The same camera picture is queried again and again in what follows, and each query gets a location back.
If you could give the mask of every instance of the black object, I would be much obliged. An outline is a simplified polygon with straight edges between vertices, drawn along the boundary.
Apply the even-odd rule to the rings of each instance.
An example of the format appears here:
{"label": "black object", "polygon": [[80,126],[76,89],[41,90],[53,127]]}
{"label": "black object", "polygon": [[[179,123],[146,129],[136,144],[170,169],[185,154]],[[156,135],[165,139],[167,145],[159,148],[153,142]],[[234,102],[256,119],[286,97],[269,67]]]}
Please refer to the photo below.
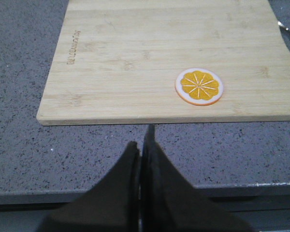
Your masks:
{"label": "black object", "polygon": [[93,189],[51,213],[38,232],[252,232],[184,179],[154,133],[149,125],[142,157],[128,143]]}

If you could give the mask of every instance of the bamboo cutting board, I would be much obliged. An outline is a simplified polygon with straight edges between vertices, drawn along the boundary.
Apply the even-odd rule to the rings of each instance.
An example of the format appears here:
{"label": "bamboo cutting board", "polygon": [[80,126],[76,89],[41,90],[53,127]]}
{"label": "bamboo cutting board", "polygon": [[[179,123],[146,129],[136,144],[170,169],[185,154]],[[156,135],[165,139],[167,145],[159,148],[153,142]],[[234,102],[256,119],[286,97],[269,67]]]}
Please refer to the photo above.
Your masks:
{"label": "bamboo cutting board", "polygon": [[[210,106],[177,76],[223,84]],[[290,120],[290,53],[267,0],[70,0],[37,119],[43,125]]]}

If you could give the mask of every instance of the orange slice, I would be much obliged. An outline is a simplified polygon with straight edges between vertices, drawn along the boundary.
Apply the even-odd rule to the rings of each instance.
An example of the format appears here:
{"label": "orange slice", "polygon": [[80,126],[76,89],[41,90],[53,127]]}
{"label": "orange slice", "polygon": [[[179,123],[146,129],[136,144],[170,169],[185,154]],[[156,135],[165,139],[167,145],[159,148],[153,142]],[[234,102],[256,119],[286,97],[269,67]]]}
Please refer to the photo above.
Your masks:
{"label": "orange slice", "polygon": [[175,82],[178,95],[193,105],[211,105],[223,92],[221,79],[206,69],[187,69],[180,73]]}

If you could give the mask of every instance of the speckled countertop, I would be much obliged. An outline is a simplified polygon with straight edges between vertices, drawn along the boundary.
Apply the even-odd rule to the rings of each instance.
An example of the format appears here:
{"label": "speckled countertop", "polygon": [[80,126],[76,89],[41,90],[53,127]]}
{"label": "speckled countertop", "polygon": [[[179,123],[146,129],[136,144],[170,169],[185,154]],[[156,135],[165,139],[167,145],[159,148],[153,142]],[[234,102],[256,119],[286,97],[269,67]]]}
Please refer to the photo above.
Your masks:
{"label": "speckled countertop", "polygon": [[[290,27],[290,0],[272,0]],[[68,1],[0,1],[0,196],[84,192],[146,125],[43,127],[36,113]],[[197,187],[290,185],[290,122],[160,124]]]}

